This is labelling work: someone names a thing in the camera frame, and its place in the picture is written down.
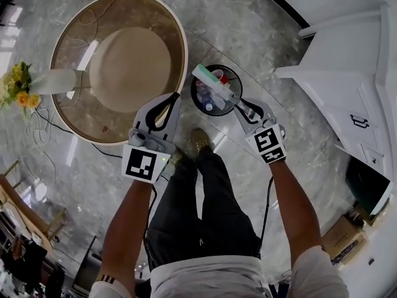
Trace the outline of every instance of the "person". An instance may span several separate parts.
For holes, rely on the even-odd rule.
[[[25,292],[31,294],[42,279],[42,263],[47,250],[33,240],[16,236],[11,250],[1,255],[4,268],[19,281],[25,282]]]
[[[222,159],[201,129],[192,132],[197,157],[178,152],[146,232],[151,297],[266,297],[258,257],[260,238],[241,210]],[[285,160],[271,163],[282,222],[290,245],[290,298],[348,297],[346,285],[322,249],[319,223]],[[197,217],[197,169],[203,176],[202,219]],[[134,181],[105,236],[102,266],[90,297],[135,297],[134,267],[148,219],[152,185]]]

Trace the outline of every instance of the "gray marble floor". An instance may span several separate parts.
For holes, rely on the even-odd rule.
[[[0,29],[0,70],[24,60],[38,71],[48,68],[56,40],[68,21],[93,0],[15,0],[20,16],[15,24]],[[225,161],[236,198],[251,218],[255,231],[261,232],[265,194],[270,171],[253,154],[234,114],[209,117],[201,113],[190,98],[189,76],[198,63],[221,63],[241,78],[244,97],[261,98],[275,112],[287,131],[287,163],[309,195],[321,228],[325,231],[351,205],[344,183],[348,156],[335,148],[334,132],[308,96],[291,80],[276,80],[274,68],[297,64],[308,43],[299,39],[299,27],[271,0],[162,0],[180,18],[189,45],[189,72],[182,90],[182,110],[176,143],[188,148],[190,130],[205,129],[214,141],[216,152]],[[53,112],[50,98],[42,107]],[[62,125],[57,115],[54,123]],[[25,122],[14,106],[0,113],[0,170],[15,159],[23,176],[19,192],[34,210],[50,220],[61,208],[68,210],[66,225],[55,247],[53,259],[74,275],[94,235],[104,239],[107,227],[131,181],[121,177],[121,162],[100,154],[90,143],[51,128],[45,145],[36,145],[25,135]],[[32,129],[37,120],[30,120]],[[40,132],[43,141],[49,130]],[[121,147],[103,147],[121,154]],[[172,174],[167,167],[166,176]],[[156,188],[161,197],[166,181]],[[200,208],[202,179],[197,183]],[[140,262],[145,261],[142,253]],[[290,268],[289,250],[274,190],[262,248],[266,275],[279,277]]]

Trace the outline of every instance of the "round table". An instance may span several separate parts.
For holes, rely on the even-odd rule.
[[[152,30],[166,44],[171,72],[161,94],[180,92],[186,76],[187,42],[176,15],[160,0],[95,0],[79,11],[61,33],[50,68],[77,72],[81,87],[52,95],[56,111],[65,125],[80,138],[102,145],[128,140],[136,112],[115,112],[95,97],[89,80],[94,50],[110,34],[127,27]]]

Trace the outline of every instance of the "black pants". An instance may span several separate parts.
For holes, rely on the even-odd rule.
[[[197,216],[197,169],[203,175],[202,219]],[[204,148],[196,161],[176,168],[147,232],[150,270],[191,258],[241,255],[257,257],[260,238],[234,198],[222,159]]]

